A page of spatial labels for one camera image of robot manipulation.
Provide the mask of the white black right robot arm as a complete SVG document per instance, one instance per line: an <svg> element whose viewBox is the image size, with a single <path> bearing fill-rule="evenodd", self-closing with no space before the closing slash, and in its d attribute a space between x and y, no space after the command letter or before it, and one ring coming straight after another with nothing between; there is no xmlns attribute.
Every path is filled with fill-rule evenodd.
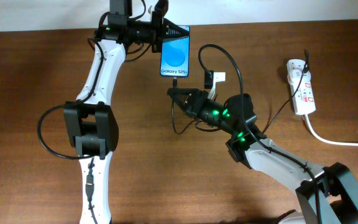
<svg viewBox="0 0 358 224"><path fill-rule="evenodd" d="M226 147L235 162L296 194L301 210L284 215L282 223L358 223L358 181L349 168L314 164L278 147L256 126L250 95L220 104L196 88L169 88L167 94L187 116L228 133Z"/></svg>

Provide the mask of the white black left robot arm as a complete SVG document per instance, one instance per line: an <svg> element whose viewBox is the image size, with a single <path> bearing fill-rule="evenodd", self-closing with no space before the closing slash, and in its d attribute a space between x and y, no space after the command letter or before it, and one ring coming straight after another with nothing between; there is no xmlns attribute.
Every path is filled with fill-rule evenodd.
<svg viewBox="0 0 358 224"><path fill-rule="evenodd" d="M94 32L94 59L86 83L73 102L63 105L69 141L75 148L82 174L83 208L80 223L111 223L109 166L119 140L111 109L118 72L132 44L149 44L162 51L165 39L190 33L165 18L168 1L157 1L149 21L132 15L131 1L110 1Z"/></svg>

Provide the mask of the blue Galaxy smartphone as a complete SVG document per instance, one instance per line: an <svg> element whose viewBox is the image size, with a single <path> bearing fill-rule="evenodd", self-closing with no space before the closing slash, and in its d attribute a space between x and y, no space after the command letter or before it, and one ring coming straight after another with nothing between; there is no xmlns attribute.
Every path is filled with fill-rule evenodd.
<svg viewBox="0 0 358 224"><path fill-rule="evenodd" d="M189 75L190 36L165 39L162 43L160 75L186 78Z"/></svg>

